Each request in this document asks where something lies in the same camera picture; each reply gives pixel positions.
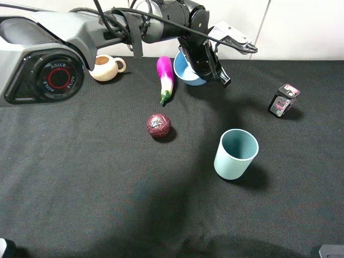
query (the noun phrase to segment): black cable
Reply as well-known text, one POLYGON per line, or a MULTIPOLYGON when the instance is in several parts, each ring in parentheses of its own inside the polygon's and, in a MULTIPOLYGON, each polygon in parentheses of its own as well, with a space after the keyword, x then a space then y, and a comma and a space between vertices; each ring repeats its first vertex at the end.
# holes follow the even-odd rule
MULTIPOLYGON (((89 12, 89 13, 93 13, 95 15, 99 15, 99 12, 97 10, 91 9, 91 8, 86 8, 86 7, 78 7, 78 8, 74 8, 72 10, 70 10, 69 12, 89 12)), ((129 31, 125 28, 125 26, 123 26, 121 23, 117 22, 115 17, 112 15, 107 15, 106 13, 104 14, 104 16, 114 24, 114 26, 118 26, 119 28, 115 28, 113 29, 113 31, 116 32, 115 36, 121 38, 121 39, 127 39, 127 37, 130 35, 129 31), (125 35, 121 34, 121 33, 117 33, 118 31, 123 31, 125 33, 125 35)))
POLYGON ((231 45, 231 44, 229 44, 229 43, 227 43, 227 42, 225 42, 225 41, 218 40, 218 39, 215 39, 215 38, 213 38, 213 37, 209 37, 207 34, 204 34, 204 33, 199 32, 199 31, 195 31, 195 30, 193 30, 193 29, 191 29, 191 28, 185 27, 185 26, 180 25, 180 24, 178 24, 178 23, 175 23, 175 22, 173 22, 173 21, 165 20, 165 19, 163 19, 163 18, 161 18, 161 17, 159 17, 159 16, 156 16, 156 15, 153 15, 153 14, 150 14, 150 13, 142 12, 142 11, 135 10, 135 9, 129 9, 129 8, 117 8, 117 9, 120 10, 120 11, 124 11, 124 12, 131 12, 131 13, 136 13, 136 14, 139 14, 139 15, 145 15, 145 16, 154 18, 154 19, 159 20, 159 21, 161 21, 161 22, 163 22, 163 23, 167 23, 167 24, 170 24, 170 25, 172 25, 172 26, 176 26, 176 27, 178 27, 178 28, 181 28, 182 30, 185 30, 185 31, 187 31, 187 32, 190 32, 190 33, 199 35, 199 36, 201 36, 201 37, 203 37, 203 38, 206 38, 206 39, 215 41, 215 42, 220 43, 220 44, 222 44, 222 45, 225 45, 225 46, 228 46, 228 47, 232 47, 232 48, 234 48, 234 49, 236 49, 236 50, 238 50, 238 51, 241 51, 241 52, 252 53, 252 54, 258 52, 258 49, 257 49, 257 48, 242 49, 242 48, 237 47, 237 46, 235 46, 235 45, 231 45))
MULTIPOLYGON (((133 0, 131 5, 130 5, 130 9, 134 8, 135 3, 137 2, 137 0, 133 0)), ((153 8, 152 8, 152 3, 151 0, 146 0, 147 5, 148 5, 148 13, 153 14, 153 8)), ((146 19, 146 17, 144 15, 142 15, 142 28, 141 28, 141 33, 144 35, 147 32, 147 29, 149 27, 149 21, 151 20, 151 17, 148 17, 148 19, 146 19)))
POLYGON ((106 27, 113 35, 115 35, 115 36, 117 36, 117 37, 119 37, 119 38, 123 38, 123 39, 125 39, 125 38, 130 38, 130 34, 128 33, 127 29, 123 30, 124 33, 128 33, 127 35, 122 35, 122 34, 117 33, 116 31, 114 31, 114 30, 110 27, 110 25, 109 25, 109 23, 108 23, 107 18, 109 18, 109 16, 105 16, 105 14, 104 14, 104 12, 103 12, 103 10, 102 10, 102 7, 101 7, 101 5, 99 4, 99 1, 98 1, 98 0, 93 0, 93 2, 94 2, 94 4, 95 4, 96 7, 97 7, 97 10, 98 10, 98 12, 99 12, 99 16, 101 17, 101 19, 102 19, 102 21, 103 21, 105 27, 106 27))
POLYGON ((52 12, 50 10, 24 6, 20 4, 0 3, 0 7, 14 8, 14 9, 20 9, 20 10, 25 10, 25 11, 30 11, 30 12, 52 12))

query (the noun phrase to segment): blue bowl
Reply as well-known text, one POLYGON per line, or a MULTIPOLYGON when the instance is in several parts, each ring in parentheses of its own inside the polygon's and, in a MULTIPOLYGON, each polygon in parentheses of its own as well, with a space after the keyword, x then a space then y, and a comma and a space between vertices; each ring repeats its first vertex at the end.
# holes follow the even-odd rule
POLYGON ((186 84, 191 86, 199 86, 206 83, 205 80, 199 78, 194 70, 188 65, 187 60, 182 52, 178 52, 173 62, 175 74, 186 84))

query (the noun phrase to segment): table surface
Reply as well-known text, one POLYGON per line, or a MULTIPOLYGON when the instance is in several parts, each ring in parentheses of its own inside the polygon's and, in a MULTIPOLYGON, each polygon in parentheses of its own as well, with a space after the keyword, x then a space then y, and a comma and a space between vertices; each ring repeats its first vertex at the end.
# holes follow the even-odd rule
POLYGON ((176 83, 162 107, 155 58, 86 76, 67 102, 0 109, 0 237, 22 257, 309 257, 344 244, 344 62, 223 61, 232 78, 176 83), (301 90, 278 119, 278 87, 301 90), (164 141, 146 120, 166 114, 164 141), (213 168, 220 136, 249 131, 243 177, 213 168))

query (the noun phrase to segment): plastic cup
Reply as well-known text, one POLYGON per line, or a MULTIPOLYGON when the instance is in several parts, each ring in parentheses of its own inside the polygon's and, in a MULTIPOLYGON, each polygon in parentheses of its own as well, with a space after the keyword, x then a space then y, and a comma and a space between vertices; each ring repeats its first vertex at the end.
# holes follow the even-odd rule
POLYGON ((234 180, 242 176, 254 157, 259 145, 252 134, 242 129, 231 129, 220 139, 214 167, 220 177, 234 180))
POLYGON ((178 52, 173 62, 175 74, 186 84, 191 86, 200 86, 206 83, 205 80, 199 78, 195 71, 188 65, 187 60, 182 52, 178 52))

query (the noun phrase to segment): red ball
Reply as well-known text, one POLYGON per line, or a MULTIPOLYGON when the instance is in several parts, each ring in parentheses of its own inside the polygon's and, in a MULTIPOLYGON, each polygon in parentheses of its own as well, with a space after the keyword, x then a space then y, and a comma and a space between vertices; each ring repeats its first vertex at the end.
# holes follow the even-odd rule
POLYGON ((165 137, 171 131, 171 121, 164 114, 154 114, 147 121, 147 129, 154 138, 165 137))

